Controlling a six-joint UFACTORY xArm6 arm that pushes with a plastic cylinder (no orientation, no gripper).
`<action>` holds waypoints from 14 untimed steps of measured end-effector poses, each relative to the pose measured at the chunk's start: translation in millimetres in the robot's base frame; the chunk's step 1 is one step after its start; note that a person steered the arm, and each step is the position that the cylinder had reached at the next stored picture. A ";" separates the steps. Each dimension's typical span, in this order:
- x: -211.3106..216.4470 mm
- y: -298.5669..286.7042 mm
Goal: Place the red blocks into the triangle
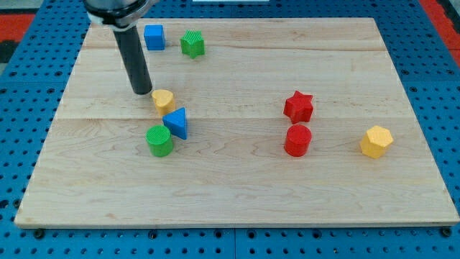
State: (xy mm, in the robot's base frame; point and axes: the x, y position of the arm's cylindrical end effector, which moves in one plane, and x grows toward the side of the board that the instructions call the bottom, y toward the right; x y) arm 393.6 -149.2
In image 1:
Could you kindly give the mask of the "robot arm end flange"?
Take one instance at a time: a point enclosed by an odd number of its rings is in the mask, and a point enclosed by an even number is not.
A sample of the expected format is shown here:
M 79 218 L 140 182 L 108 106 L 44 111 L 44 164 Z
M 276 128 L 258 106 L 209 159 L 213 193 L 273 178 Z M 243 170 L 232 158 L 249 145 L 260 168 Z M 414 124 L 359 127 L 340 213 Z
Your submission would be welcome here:
M 132 28 L 158 0 L 83 0 L 92 23 L 122 32 Z

